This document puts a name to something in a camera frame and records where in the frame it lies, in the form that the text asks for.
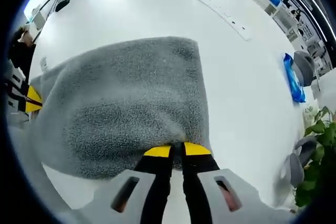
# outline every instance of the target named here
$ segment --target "gray towel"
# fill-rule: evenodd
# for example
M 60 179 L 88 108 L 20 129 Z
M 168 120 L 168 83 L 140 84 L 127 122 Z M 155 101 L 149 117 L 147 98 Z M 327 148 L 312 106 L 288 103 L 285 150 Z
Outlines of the gray towel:
M 62 173 L 113 177 L 154 146 L 189 141 L 210 148 L 201 62 L 190 39 L 104 46 L 31 85 L 44 105 L 31 121 L 30 139 L 40 160 Z

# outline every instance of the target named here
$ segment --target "white table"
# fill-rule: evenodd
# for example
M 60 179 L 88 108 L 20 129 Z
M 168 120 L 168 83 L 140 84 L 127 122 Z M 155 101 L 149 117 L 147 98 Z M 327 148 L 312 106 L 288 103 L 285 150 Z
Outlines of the white table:
M 31 78 L 48 67 L 103 45 L 157 36 L 198 42 L 209 109 L 210 141 L 220 168 L 229 168 L 276 205 L 274 182 L 303 134 L 282 65 L 293 46 L 252 0 L 210 0 L 250 34 L 246 41 L 200 0 L 71 0 L 47 20 L 33 57 Z M 79 208 L 105 181 L 74 178 L 45 167 L 63 199 Z M 164 223 L 188 223 L 181 173 L 172 178 Z

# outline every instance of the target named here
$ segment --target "blue package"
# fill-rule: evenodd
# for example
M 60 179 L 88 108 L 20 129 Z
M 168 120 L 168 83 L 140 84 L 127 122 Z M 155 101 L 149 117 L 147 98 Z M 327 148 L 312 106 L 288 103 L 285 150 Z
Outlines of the blue package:
M 296 102 L 306 102 L 303 87 L 300 85 L 295 72 L 292 70 L 293 58 L 289 54 L 285 54 L 283 60 L 293 100 Z

